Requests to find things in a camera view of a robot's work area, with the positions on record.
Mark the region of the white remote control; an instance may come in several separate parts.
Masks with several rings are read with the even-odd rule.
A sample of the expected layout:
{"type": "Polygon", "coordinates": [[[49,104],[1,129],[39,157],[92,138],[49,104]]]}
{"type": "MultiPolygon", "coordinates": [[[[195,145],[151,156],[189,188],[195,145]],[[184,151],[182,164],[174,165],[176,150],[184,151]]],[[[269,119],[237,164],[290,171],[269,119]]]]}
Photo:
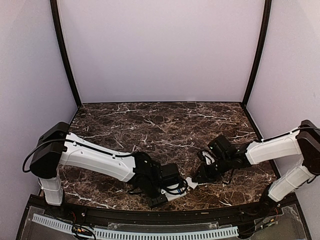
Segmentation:
{"type": "Polygon", "coordinates": [[[162,189],[161,193],[164,194],[167,197],[168,201],[170,202],[185,196],[187,194],[187,190],[188,190],[187,188],[178,188],[175,190],[169,190],[169,192],[167,192],[165,189],[162,189]]]}

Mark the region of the white battery cover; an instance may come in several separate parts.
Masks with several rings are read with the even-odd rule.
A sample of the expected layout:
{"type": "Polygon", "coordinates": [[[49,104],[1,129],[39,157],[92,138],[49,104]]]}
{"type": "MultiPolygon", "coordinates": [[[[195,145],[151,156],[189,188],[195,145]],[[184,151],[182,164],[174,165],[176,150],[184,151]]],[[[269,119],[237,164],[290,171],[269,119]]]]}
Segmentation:
{"type": "Polygon", "coordinates": [[[186,180],[188,186],[190,188],[192,188],[193,190],[198,186],[198,183],[197,182],[193,182],[191,177],[187,177],[185,180],[186,180]]]}

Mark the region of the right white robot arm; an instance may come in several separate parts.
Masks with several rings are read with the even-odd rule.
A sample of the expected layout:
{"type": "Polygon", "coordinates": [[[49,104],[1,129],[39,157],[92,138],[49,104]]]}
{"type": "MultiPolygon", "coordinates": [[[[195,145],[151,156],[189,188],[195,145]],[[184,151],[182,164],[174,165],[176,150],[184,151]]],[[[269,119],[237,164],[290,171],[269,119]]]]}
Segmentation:
{"type": "Polygon", "coordinates": [[[255,213],[266,217],[289,193],[320,175],[320,130],[310,120],[299,127],[268,139],[254,140],[236,147],[224,135],[212,140],[198,152],[201,164],[192,182],[215,183],[226,172],[252,167],[265,161],[299,155],[301,159],[284,176],[266,188],[255,213]]]}

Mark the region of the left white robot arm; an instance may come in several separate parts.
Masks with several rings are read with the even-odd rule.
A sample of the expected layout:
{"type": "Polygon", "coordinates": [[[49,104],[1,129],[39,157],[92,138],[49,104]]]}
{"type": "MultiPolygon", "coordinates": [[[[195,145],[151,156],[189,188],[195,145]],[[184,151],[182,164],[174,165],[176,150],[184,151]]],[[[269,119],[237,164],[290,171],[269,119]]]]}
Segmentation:
{"type": "Polygon", "coordinates": [[[63,201],[64,193],[58,173],[59,165],[79,167],[115,178],[140,189],[150,208],[158,207],[186,195],[188,183],[175,163],[161,165],[147,153],[111,150],[88,142],[69,132],[69,124],[58,122],[39,139],[25,158],[40,181],[45,200],[60,218],[67,218],[70,206],[63,201]]]}

